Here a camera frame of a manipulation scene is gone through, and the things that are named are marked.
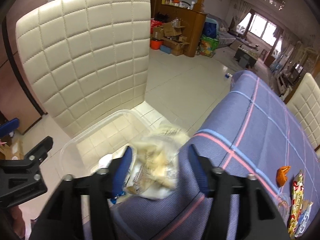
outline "clear plastic bin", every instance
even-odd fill
[[[147,122],[132,110],[120,110],[70,140],[60,152],[62,176],[89,176],[99,160],[120,157],[124,146],[150,133]]]

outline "ceiling light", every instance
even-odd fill
[[[270,5],[276,7],[278,10],[282,10],[282,8],[285,5],[285,2],[281,0],[265,0],[265,1]]]

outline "chair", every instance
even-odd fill
[[[150,0],[54,0],[16,24],[32,89],[71,137],[144,101]]]
[[[320,88],[310,73],[306,73],[287,103],[305,130],[314,149],[320,145]]]

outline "screw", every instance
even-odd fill
[[[220,167],[213,167],[212,168],[212,172],[216,173],[216,174],[222,174],[223,173],[223,169]]]
[[[101,168],[97,170],[97,173],[100,175],[104,175],[107,174],[109,172],[109,170],[107,168]]]
[[[36,174],[36,175],[34,175],[33,178],[38,181],[39,179],[41,179],[41,176],[39,174]]]
[[[257,180],[257,177],[256,177],[254,174],[252,174],[252,173],[249,173],[248,176],[247,176],[247,178],[248,178],[249,180]]]
[[[71,174],[67,174],[63,177],[63,180],[65,181],[72,181],[74,177]]]

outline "red plastic bag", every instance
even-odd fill
[[[151,20],[151,29],[150,29],[150,33],[153,33],[153,28],[154,27],[158,27],[161,26],[162,22],[156,21],[156,20]]]

